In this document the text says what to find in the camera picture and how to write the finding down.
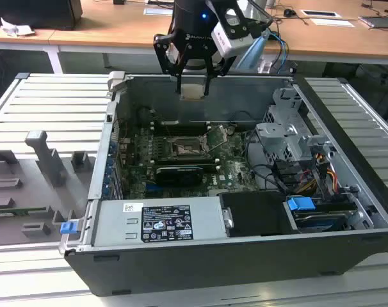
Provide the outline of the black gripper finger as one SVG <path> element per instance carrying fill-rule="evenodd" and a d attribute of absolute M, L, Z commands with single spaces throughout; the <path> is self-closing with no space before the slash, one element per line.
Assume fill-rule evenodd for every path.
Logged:
<path fill-rule="evenodd" d="M 166 53 L 169 47 L 172 44 L 175 45 L 175 43 L 177 43 L 177 34 L 175 31 L 167 35 L 154 35 L 154 50 L 162 73 L 176 77 L 177 84 L 175 92 L 181 93 L 184 59 L 178 59 L 176 63 L 172 63 Z"/>
<path fill-rule="evenodd" d="M 222 77 L 227 75 L 233 64 L 233 57 L 227 59 L 222 58 L 221 61 L 216 66 L 214 66 L 210 49 L 208 47 L 204 47 L 202 52 L 204 56 L 204 62 L 206 64 L 204 95 L 209 95 L 211 80 L 219 76 Z"/>

